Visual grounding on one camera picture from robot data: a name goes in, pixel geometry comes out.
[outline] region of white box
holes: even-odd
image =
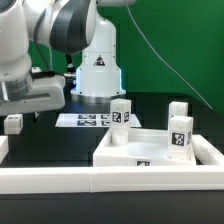
[[[192,151],[193,118],[174,116],[169,122],[168,157],[188,160]]]
[[[128,143],[131,124],[131,100],[115,99],[110,101],[110,127],[112,142],[116,145]]]
[[[4,131],[6,135],[19,134],[23,128],[23,115],[8,115],[4,120]]]
[[[173,101],[169,105],[169,120],[175,115],[187,116],[187,112],[188,103]]]
[[[193,150],[190,160],[170,159],[168,132],[162,130],[130,129],[128,144],[116,146],[109,129],[93,154],[93,166],[179,166],[196,165]]]

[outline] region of white block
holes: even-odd
[[[23,128],[23,115],[22,114],[13,114],[8,115],[4,120],[4,130],[5,134],[19,134]]]
[[[193,118],[174,116],[169,122],[168,157],[189,160]]]
[[[187,116],[187,112],[188,103],[173,101],[169,105],[169,120],[175,115]]]
[[[125,145],[128,143],[128,131],[131,124],[131,100],[115,99],[110,102],[110,127],[112,143]]]

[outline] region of cable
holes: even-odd
[[[204,97],[186,80],[182,77],[182,75],[180,75],[171,65],[169,65],[168,62],[166,62],[161,56],[160,54],[156,51],[156,49],[152,46],[152,44],[148,41],[148,39],[146,38],[146,36],[144,35],[144,33],[142,32],[142,30],[139,28],[137,22],[135,21],[131,10],[128,6],[127,0],[124,0],[125,4],[126,4],[126,8],[128,11],[128,14],[132,20],[132,22],[134,23],[136,29],[139,31],[139,33],[141,34],[141,36],[143,37],[143,39],[145,40],[145,42],[148,44],[148,46],[151,48],[151,50],[154,52],[154,54],[159,58],[160,61],[162,61],[175,75],[177,75],[185,84],[187,84],[198,96],[199,98],[211,109],[211,105],[204,99]]]
[[[40,28],[41,22],[42,22],[42,20],[45,16],[45,14],[46,14],[46,9],[41,13],[40,17],[37,20],[37,23],[36,23],[35,28],[34,28],[33,41],[34,41],[34,45],[35,45],[35,48],[36,48],[38,54],[40,55],[41,59],[43,60],[43,62],[45,64],[46,70],[49,71],[48,62],[47,62],[44,54],[42,53],[42,51],[39,47],[39,44],[37,43],[39,28]]]

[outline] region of warning label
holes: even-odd
[[[105,66],[105,63],[103,61],[103,58],[101,57],[101,55],[99,55],[99,57],[97,58],[96,62],[94,63],[95,66]]]

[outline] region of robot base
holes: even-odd
[[[121,93],[115,96],[110,96],[110,97],[93,97],[93,96],[84,96],[81,94],[77,94],[71,91],[71,98],[73,101],[81,101],[85,103],[92,103],[92,104],[103,104],[103,103],[110,103],[111,100],[116,99],[116,98],[126,98],[126,93]]]

